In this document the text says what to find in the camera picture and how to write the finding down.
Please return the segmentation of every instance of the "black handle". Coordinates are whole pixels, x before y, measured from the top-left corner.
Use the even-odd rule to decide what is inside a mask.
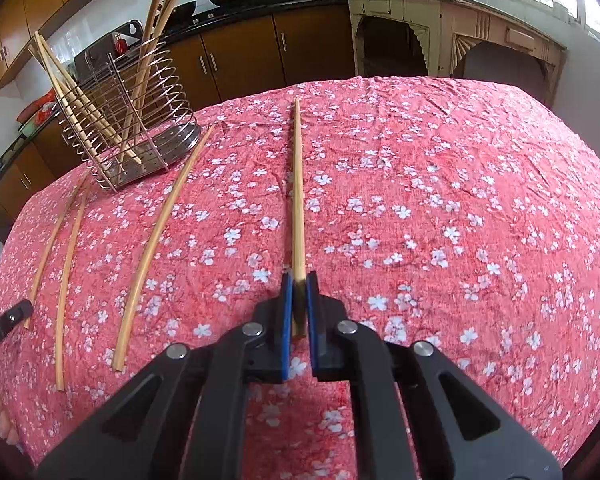
[[[29,300],[22,300],[0,316],[0,342],[4,340],[14,327],[33,314],[33,305]]]

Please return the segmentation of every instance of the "white flower pattern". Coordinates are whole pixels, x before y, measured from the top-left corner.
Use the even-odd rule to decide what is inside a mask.
[[[91,186],[65,314],[67,394],[49,380],[48,334],[77,203],[32,330],[0,347],[0,384],[34,460],[165,345],[211,344],[278,293],[290,263],[295,95],[311,121],[306,250],[321,292],[387,341],[440,348],[565,463],[600,418],[600,161],[519,89],[442,78],[305,83],[196,112],[221,128],[173,207],[118,374],[110,366],[133,274],[182,163],[117,194]],[[82,172],[35,194],[18,217],[0,259],[0,313],[29,295]],[[341,453],[352,444],[350,410],[336,400],[347,386],[312,380],[304,342],[292,355],[288,383],[253,389],[247,440],[298,443],[280,450],[289,479],[354,478],[354,455]],[[307,394],[310,411],[297,402]],[[333,441],[314,450],[326,435]],[[256,456],[247,478],[268,472]]]

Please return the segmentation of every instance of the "metal screw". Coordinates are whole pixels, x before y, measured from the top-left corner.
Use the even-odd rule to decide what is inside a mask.
[[[182,343],[175,343],[167,348],[167,357],[171,359],[182,359],[187,355],[187,347]]]
[[[263,330],[262,325],[255,321],[250,321],[242,326],[242,333],[248,337],[256,337],[257,335],[262,334]]]
[[[343,319],[338,323],[338,332],[341,334],[355,334],[358,331],[358,324],[350,319]]]
[[[433,354],[433,345],[429,341],[417,341],[413,345],[413,351],[422,357],[429,357]]]

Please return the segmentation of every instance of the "bamboo stick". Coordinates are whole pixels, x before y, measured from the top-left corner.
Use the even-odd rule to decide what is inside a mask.
[[[74,259],[75,245],[80,234],[80,224],[84,207],[87,203],[87,196],[91,187],[87,186],[80,200],[78,214],[75,217],[74,228],[71,231],[69,245],[64,258],[64,268],[62,269],[62,280],[60,281],[60,295],[58,297],[58,315],[56,316],[56,388],[59,392],[64,392],[64,308],[66,306],[66,294],[69,288],[69,275],[71,274],[71,262]]]
[[[294,102],[294,198],[293,198],[293,275],[294,275],[294,325],[293,335],[306,334],[304,287],[306,283],[306,257],[304,249],[304,192],[302,191],[302,122],[300,99]]]
[[[89,171],[87,170],[80,177],[80,180],[78,180],[78,184],[75,186],[75,189],[71,193],[71,196],[64,204],[64,208],[62,209],[62,212],[58,215],[58,220],[56,220],[56,225],[54,225],[54,228],[51,231],[51,234],[49,235],[49,240],[46,242],[45,249],[42,251],[42,257],[40,258],[40,263],[38,264],[38,270],[36,271],[36,275],[33,278],[33,283],[31,284],[31,290],[29,292],[29,301],[32,304],[35,304],[36,296],[38,295],[38,289],[40,288],[40,282],[42,281],[42,274],[44,273],[44,270],[45,270],[46,261],[49,258],[49,254],[51,253],[51,249],[54,246],[56,237],[58,236],[60,228],[62,227],[62,223],[64,222],[64,217],[68,213],[69,209],[71,209],[71,204],[74,203],[74,199],[75,199],[76,195],[78,195],[80,188],[82,187],[82,183],[84,182],[84,179],[87,178],[88,174],[89,174]],[[27,319],[24,322],[24,328],[26,328],[28,330],[30,327],[30,324],[31,324],[31,318],[27,317]]]
[[[151,37],[152,30],[154,28],[155,15],[158,12],[158,5],[160,0],[151,0],[149,5],[149,13],[146,16],[146,24],[144,26],[144,32],[142,33],[142,44]]]
[[[85,135],[84,130],[82,129],[82,125],[80,124],[78,119],[75,117],[75,114],[74,114],[72,108],[69,106],[69,103],[67,102],[66,98],[64,97],[64,94],[62,93],[60,85],[58,84],[58,79],[56,78],[56,74],[54,74],[53,70],[51,69],[51,64],[50,64],[50,61],[46,54],[46,51],[44,50],[44,48],[42,47],[42,45],[40,43],[40,35],[38,34],[37,31],[35,31],[33,33],[33,36],[35,38],[36,45],[38,46],[38,51],[40,52],[40,58],[42,59],[43,66],[45,67],[45,70],[49,76],[49,79],[51,79],[51,85],[53,86],[54,90],[56,91],[56,94],[60,97],[60,104],[61,104],[62,108],[64,108],[64,112],[67,116],[67,119],[74,126],[74,129],[75,129],[77,135],[83,141],[85,147],[87,148],[87,150],[89,150],[89,153],[91,153],[93,158],[95,158],[96,161],[99,164],[101,164],[102,161],[100,160],[100,156],[98,155],[96,150],[93,148],[91,141]]]
[[[64,68],[62,63],[60,63],[60,61],[58,60],[58,58],[53,53],[51,48],[48,46],[48,43],[42,36],[40,36],[40,44],[45,49],[48,57],[51,59],[51,61],[53,61],[56,68],[60,71],[62,77],[64,77],[66,81],[66,83],[64,83],[62,80],[56,79],[56,81],[60,85],[63,94],[65,96],[68,95],[69,99],[71,99],[72,102],[77,102],[78,99],[80,100],[82,106],[88,111],[87,115],[89,117],[89,120],[95,123],[97,127],[99,127],[99,131],[103,134],[104,137],[112,139],[112,141],[116,144],[122,142],[122,138],[109,124],[109,121],[107,121],[107,119],[103,117],[100,111],[93,105],[89,97],[82,91],[82,89],[77,84],[75,84],[72,88],[69,88],[69,82],[73,82],[74,80]],[[136,161],[136,163],[142,164],[142,160],[140,159],[140,157],[138,157],[138,155],[136,155],[136,152],[134,152],[132,149],[127,150],[127,153],[133,158],[134,161]]]
[[[131,329],[133,328],[134,317],[136,315],[136,304],[142,293],[142,287],[146,280],[147,272],[149,271],[149,265],[154,259],[155,248],[158,245],[158,240],[167,220],[171,217],[171,211],[173,210],[173,204],[180,195],[182,186],[187,181],[187,176],[200,157],[200,153],[206,145],[206,140],[209,135],[213,132],[214,127],[211,126],[205,133],[205,135],[197,142],[195,149],[191,153],[190,157],[185,162],[184,166],[180,170],[176,181],[173,184],[173,189],[167,200],[164,202],[160,211],[160,216],[155,223],[154,230],[151,233],[149,241],[144,247],[142,253],[142,259],[136,270],[136,275],[132,283],[131,289],[129,290],[128,298],[126,299],[125,313],[122,317],[122,324],[120,325],[120,331],[118,332],[118,341],[116,343],[116,351],[113,355],[113,369],[121,372],[125,367],[126,350],[129,345],[129,338],[131,337]]]
[[[144,45],[141,47],[141,61],[140,66],[138,68],[138,76],[136,76],[136,86],[132,91],[131,100],[133,101],[134,107],[138,111],[140,117],[142,117],[142,108],[144,107],[144,100],[146,97],[146,88],[149,83],[149,76],[151,70],[151,63],[154,60],[154,54],[146,55],[147,52],[152,52],[155,50],[158,40],[160,39],[160,35],[162,34],[165,25],[167,24],[167,20],[173,11],[173,7],[175,6],[176,0],[165,0],[164,5],[162,6],[162,10],[160,11],[160,15],[158,17],[158,23],[153,32],[153,40],[145,47]],[[125,124],[122,128],[122,140],[126,140],[129,133],[129,127],[131,126],[131,121],[133,120],[133,115],[129,114],[125,118]]]

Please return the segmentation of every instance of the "utensil holder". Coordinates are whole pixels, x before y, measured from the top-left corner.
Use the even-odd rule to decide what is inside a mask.
[[[167,170],[200,134],[164,42],[142,56],[141,47],[138,43],[116,59],[109,54],[109,62],[90,80],[56,96],[64,115],[64,140],[104,189],[118,191]],[[148,59],[148,83],[142,98],[133,100],[134,89],[142,88],[143,59]]]

